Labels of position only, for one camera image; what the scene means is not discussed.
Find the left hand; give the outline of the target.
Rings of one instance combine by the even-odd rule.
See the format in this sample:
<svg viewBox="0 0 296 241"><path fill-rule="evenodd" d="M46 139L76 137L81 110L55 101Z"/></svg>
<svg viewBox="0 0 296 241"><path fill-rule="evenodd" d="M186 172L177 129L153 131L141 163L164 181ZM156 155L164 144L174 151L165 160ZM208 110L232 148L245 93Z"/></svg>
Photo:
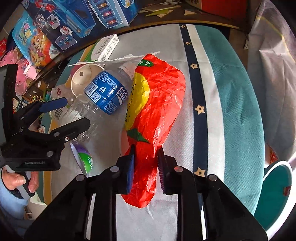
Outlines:
<svg viewBox="0 0 296 241"><path fill-rule="evenodd" d="M17 173L9 173L5 167L1 171L1 177L4 185L8 190L14 190L18 186L22 186L26 184L26 179L24 176ZM31 193L34 193L38 187L39 187L39 173L32 172L28 189Z"/></svg>

